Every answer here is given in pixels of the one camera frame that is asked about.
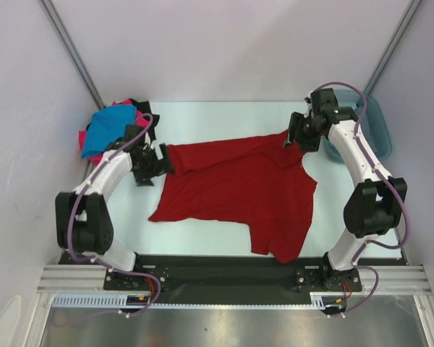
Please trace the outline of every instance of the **red t-shirt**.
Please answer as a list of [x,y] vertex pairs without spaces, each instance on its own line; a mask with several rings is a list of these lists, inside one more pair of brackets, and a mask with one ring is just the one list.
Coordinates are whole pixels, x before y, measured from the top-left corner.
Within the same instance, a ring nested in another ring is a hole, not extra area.
[[153,222],[185,218],[244,223],[252,252],[280,262],[299,256],[312,223],[317,183],[286,132],[237,140],[169,145],[167,174]]

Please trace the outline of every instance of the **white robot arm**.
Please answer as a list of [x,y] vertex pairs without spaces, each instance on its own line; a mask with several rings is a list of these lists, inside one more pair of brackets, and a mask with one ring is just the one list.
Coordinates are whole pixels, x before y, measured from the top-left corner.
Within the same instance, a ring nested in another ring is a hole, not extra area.
[[159,145],[163,158],[158,159],[146,132],[148,127],[127,126],[124,137],[109,145],[92,174],[72,192],[56,197],[58,244],[69,249],[72,256],[82,253],[86,259],[96,257],[111,268],[134,269],[137,255],[114,238],[106,203],[129,172],[142,186],[152,185],[151,178],[173,171],[164,144]]
[[344,208],[346,228],[323,258],[323,282],[349,276],[366,246],[399,224],[407,184],[383,167],[368,145],[352,108],[339,107],[333,89],[319,89],[306,98],[306,113],[293,113],[285,145],[297,142],[303,152],[316,152],[320,138],[336,147],[348,168],[355,190]]

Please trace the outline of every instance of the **metal frame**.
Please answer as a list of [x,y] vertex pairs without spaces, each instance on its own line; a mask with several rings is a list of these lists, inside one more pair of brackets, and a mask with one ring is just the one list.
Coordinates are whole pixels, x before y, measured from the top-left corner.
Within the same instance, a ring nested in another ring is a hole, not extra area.
[[[375,295],[416,295],[430,296],[431,288],[423,266],[377,266],[380,282]],[[375,282],[375,276],[368,270],[359,271],[363,292],[368,295]],[[105,291],[103,284],[106,268],[100,265],[47,265],[38,285],[39,294],[112,294]],[[142,291],[116,291],[116,294],[143,294]],[[315,292],[313,295],[334,296],[342,293]]]
[[[148,295],[147,291],[130,294],[55,294],[52,307],[90,309],[141,309],[142,305],[128,305],[129,296]],[[309,304],[298,305],[194,305],[194,304],[154,304],[155,309],[325,309],[322,296],[311,294]]]
[[38,347],[41,344],[53,297],[54,294],[37,294],[35,296],[30,325],[20,346]]
[[101,110],[102,108],[104,108],[103,100],[101,99],[101,96],[92,81],[92,77],[88,73],[87,67],[85,67],[82,57],[75,48],[75,44],[72,41],[71,36],[67,32],[67,29],[64,26],[64,23],[61,20],[61,17],[59,16],[55,5],[53,4],[52,0],[38,1],[41,3],[43,11],[45,12],[49,22],[55,29],[56,35],[58,36],[61,44],[63,45],[66,52],[69,54],[69,57],[74,64],[74,68],[77,70],[77,73],[82,78],[82,81],[84,82],[87,91],[90,93],[90,96],[93,99],[93,102]]
[[415,296],[418,314],[429,347],[434,347],[434,296]]
[[366,94],[371,94],[375,89],[379,79],[384,73],[384,70],[388,66],[391,61],[394,52],[397,49],[397,46],[400,44],[402,38],[405,36],[410,24],[412,23],[414,16],[418,12],[421,7],[421,4],[425,0],[411,0],[407,9],[405,10],[404,15],[400,19],[400,22],[397,25],[396,30],[393,32],[391,40],[389,41],[386,49],[383,52],[383,55],[380,57],[378,65],[375,70],[371,74],[370,79],[368,80],[365,89],[363,90]]

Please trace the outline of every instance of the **white wall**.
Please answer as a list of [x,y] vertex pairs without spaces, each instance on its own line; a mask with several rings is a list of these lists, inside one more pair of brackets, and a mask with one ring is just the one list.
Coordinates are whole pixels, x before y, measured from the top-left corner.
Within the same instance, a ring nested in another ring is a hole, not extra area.
[[388,167],[409,185],[413,234],[406,247],[434,291],[434,0],[422,5],[375,93],[392,136]]
[[409,0],[54,0],[106,104],[363,88]]
[[58,254],[54,198],[82,179],[77,130],[94,111],[38,2],[0,0],[0,311],[19,294],[22,322]]

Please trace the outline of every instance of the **purple cable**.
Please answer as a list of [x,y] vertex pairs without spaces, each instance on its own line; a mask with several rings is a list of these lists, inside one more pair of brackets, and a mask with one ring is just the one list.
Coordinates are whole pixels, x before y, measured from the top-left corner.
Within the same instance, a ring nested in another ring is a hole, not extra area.
[[[106,165],[108,164],[108,162],[110,160],[114,159],[120,152],[122,152],[125,148],[129,147],[131,144],[133,144],[134,142],[136,142],[138,139],[140,139],[148,131],[148,129],[151,127],[151,124],[153,123],[153,117],[149,113],[144,113],[142,115],[142,117],[147,117],[148,118],[149,122],[146,125],[146,127],[137,136],[135,136],[129,142],[123,144],[118,150],[116,150],[112,155],[110,155],[108,157],[108,161],[103,160],[101,162],[101,164],[96,167],[95,171],[93,172],[92,178],[91,178],[92,182],[94,182],[96,180],[96,178],[98,177],[98,175],[102,172],[102,170],[106,167]],[[72,243],[72,232],[74,230],[74,221],[75,221],[75,216],[76,216],[76,213],[77,213],[77,208],[79,207],[80,200],[82,199],[82,196],[84,195],[84,193],[86,193],[86,191],[89,188],[90,188],[90,185],[86,184],[82,188],[82,190],[80,191],[80,193],[78,194],[78,196],[77,196],[77,198],[75,200],[74,206],[72,207],[71,215],[69,217],[69,223],[68,223],[68,226],[67,226],[67,246],[68,246],[69,254],[71,255],[71,258],[75,262],[84,262],[84,261],[90,259],[90,257],[79,258],[75,254],[74,244]],[[102,265],[102,266],[109,267],[107,264],[104,264],[101,261],[98,261],[98,263],[100,265]],[[149,306],[151,306],[152,304],[154,304],[158,300],[158,297],[161,294],[161,282],[155,276],[150,275],[149,273],[136,273],[136,272],[124,271],[124,270],[120,270],[120,269],[116,269],[116,268],[113,268],[113,271],[115,271],[117,273],[123,273],[125,275],[133,275],[133,276],[141,276],[141,277],[151,278],[152,280],[154,280],[156,282],[156,284],[158,286],[158,291],[156,292],[156,295],[154,296],[154,298],[152,298],[150,300],[150,302],[147,303],[138,312],[130,314],[129,315],[130,317],[135,317],[135,316],[138,316],[139,314],[142,314]],[[72,321],[72,322],[68,322],[68,323],[66,323],[64,325],[60,325],[59,327],[64,327],[64,326],[67,326],[67,325],[72,325],[72,324],[75,324],[75,323],[84,322],[86,320],[89,320],[90,318],[97,317],[97,316],[105,314],[105,313],[118,313],[118,311],[110,309],[110,310],[106,310],[106,311],[96,312],[94,314],[89,314],[88,316],[80,318],[78,320],[75,320],[75,321]]]
[[[363,155],[367,159],[367,162],[371,165],[372,168],[374,168],[375,162],[371,158],[371,155],[368,153],[365,146],[362,144],[362,140],[360,139],[360,137],[357,136],[357,133],[359,131],[359,126],[362,123],[362,121],[365,117],[365,114],[367,112],[367,108],[368,108],[367,97],[365,96],[365,94],[361,90],[358,90],[353,85],[350,85],[350,84],[344,83],[344,82],[328,82],[328,83],[325,83],[324,85],[321,85],[320,87],[316,88],[315,90],[322,89],[322,88],[327,87],[329,85],[342,85],[344,87],[352,89],[361,97],[362,102],[363,102],[363,108],[362,108],[362,112],[360,112],[360,115],[359,115],[358,120],[357,120],[355,127],[354,127],[354,138],[357,141],[357,145],[358,145],[359,149],[362,151]],[[402,210],[402,214],[404,215],[404,220],[405,220],[405,234],[404,234],[404,237],[402,238],[401,242],[399,242],[395,246],[389,246],[388,244],[383,244],[382,242],[375,241],[375,240],[365,241],[363,243],[363,245],[357,250],[357,252],[352,257],[352,264],[354,264],[357,261],[358,257],[365,250],[367,244],[377,244],[378,246],[381,246],[381,247],[386,248],[386,249],[399,249],[399,248],[402,248],[406,244],[406,242],[410,236],[410,219],[409,219],[408,210],[405,207],[404,201],[402,200],[402,198],[400,197],[400,195],[396,191],[396,189],[389,182],[388,178],[386,178],[379,171],[379,169],[375,168],[374,170],[375,170],[376,176],[378,176],[380,178],[380,180],[383,181],[384,184],[392,192],[393,196],[396,198],[396,200],[397,200],[397,202],[398,202],[398,204]],[[378,271],[376,271],[374,268],[369,267],[369,266],[355,266],[355,268],[373,271],[375,273],[375,276],[376,276],[376,281],[375,281],[375,285],[373,286],[373,288],[371,289],[371,292],[367,295],[367,297],[362,302],[360,302],[357,306],[352,307],[351,309],[348,309],[346,312],[354,311],[355,309],[358,309],[360,306],[362,306],[365,302],[370,300],[371,297],[373,296],[373,294],[376,292],[376,288],[378,287],[378,284],[379,284],[379,274],[378,274]],[[333,317],[340,317],[340,316],[341,316],[340,314],[336,314]]]
[[[374,269],[373,267],[370,266],[356,266],[355,267],[358,270],[369,270],[369,271],[373,271],[375,273],[376,276],[376,280],[375,280],[375,284],[373,285],[373,287],[371,288],[370,293],[367,295],[366,298],[363,299],[363,301],[361,301],[358,305],[351,307],[350,309],[346,310],[346,313],[355,311],[356,309],[358,309],[359,307],[361,307],[365,302],[367,302],[368,300],[371,299],[371,297],[373,296],[373,294],[376,292],[376,289],[378,289],[378,284],[379,284],[379,274],[378,271],[376,271],[376,269]],[[342,317],[341,314],[333,314],[332,317]]]

